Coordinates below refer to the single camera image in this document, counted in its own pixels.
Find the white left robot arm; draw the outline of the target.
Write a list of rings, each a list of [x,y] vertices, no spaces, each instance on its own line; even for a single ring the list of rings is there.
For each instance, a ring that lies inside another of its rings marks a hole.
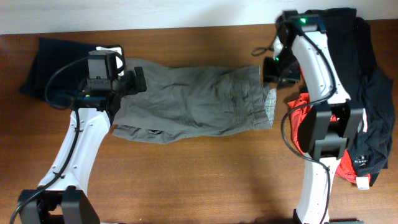
[[[97,47],[84,60],[88,76],[70,101],[65,139],[36,189],[21,192],[14,223],[99,223],[87,189],[98,149],[111,129],[121,99],[147,90],[142,67],[127,70],[120,45]]]

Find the grey shorts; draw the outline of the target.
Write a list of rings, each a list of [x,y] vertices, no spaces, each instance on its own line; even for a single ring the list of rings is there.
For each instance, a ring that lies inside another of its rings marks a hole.
[[[124,96],[113,135],[169,144],[199,136],[229,136],[272,129],[277,92],[263,83],[260,66],[170,68],[139,58],[147,90]]]

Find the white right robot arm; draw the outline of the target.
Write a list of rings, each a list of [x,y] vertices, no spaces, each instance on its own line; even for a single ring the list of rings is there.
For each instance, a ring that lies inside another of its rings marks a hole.
[[[276,19],[272,57],[264,59],[263,78],[277,86],[304,79],[310,101],[298,127],[299,150],[282,139],[305,170],[292,223],[329,223],[328,207],[335,172],[355,136],[364,126],[364,108],[353,101],[340,82],[328,48],[323,18],[315,13],[283,11]]]

